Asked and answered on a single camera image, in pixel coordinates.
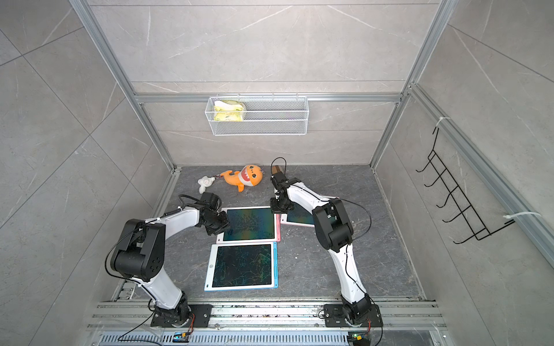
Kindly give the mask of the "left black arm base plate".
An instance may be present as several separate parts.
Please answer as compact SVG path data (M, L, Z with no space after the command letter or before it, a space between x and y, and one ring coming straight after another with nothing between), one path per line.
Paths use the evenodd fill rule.
M164 328L186 328L193 325L193 328L206 328L212 315L211 304L192 304L188 306L188 319L183 323L171 322L168 318L163 317L159 312L155 312L151 319L151 327Z

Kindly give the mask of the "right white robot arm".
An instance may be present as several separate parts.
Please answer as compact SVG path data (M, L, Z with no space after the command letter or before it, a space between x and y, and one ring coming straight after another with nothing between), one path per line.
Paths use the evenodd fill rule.
M278 167L272 169L271 183L273 213L288 213L298 204L312 215L317 240L330 254L339 277L346 321L361 324L374 304L359 275L353 255L353 225L343 201L317 194L297 178L287 178Z

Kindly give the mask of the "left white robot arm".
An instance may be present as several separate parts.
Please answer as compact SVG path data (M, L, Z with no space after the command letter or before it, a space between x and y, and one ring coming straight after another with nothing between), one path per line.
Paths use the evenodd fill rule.
M154 316L173 327L188 323L192 312L186 294L164 269L166 241L190 227L203 227L211 236L225 232L229 226L219 196L203 193L200 198L194 198L181 194L179 198L192 202L157 218L128 220L110 251L111 270L142 287L154 302Z

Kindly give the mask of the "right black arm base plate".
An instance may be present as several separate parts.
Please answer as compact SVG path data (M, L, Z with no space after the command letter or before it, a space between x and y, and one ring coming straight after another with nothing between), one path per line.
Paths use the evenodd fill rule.
M378 305L372 304L370 310L361 318L349 321L341 304L325 304L318 316L325 320L326 327L382 327L382 314Z

